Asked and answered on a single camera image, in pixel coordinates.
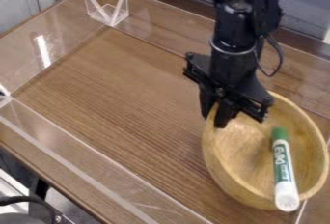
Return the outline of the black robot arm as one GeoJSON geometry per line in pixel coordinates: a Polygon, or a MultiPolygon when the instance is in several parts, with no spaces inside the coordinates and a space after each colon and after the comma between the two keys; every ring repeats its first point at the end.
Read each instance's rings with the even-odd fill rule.
{"type": "Polygon", "coordinates": [[[200,88],[202,114],[214,114],[223,128],[239,113],[262,122],[275,99],[259,83],[263,46],[278,46],[271,37],[282,9],[278,0],[212,0],[215,26],[211,54],[186,54],[184,75],[200,88]]]}

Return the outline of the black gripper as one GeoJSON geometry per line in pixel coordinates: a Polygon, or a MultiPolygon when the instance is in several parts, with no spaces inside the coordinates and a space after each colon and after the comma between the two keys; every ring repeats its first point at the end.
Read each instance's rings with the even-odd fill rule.
{"type": "Polygon", "coordinates": [[[258,80],[257,73],[250,73],[231,86],[220,82],[211,74],[211,57],[199,53],[186,54],[187,66],[183,74],[199,86],[202,116],[207,118],[214,104],[218,104],[214,126],[224,128],[239,113],[262,123],[269,115],[269,108],[275,99],[258,80]]]}

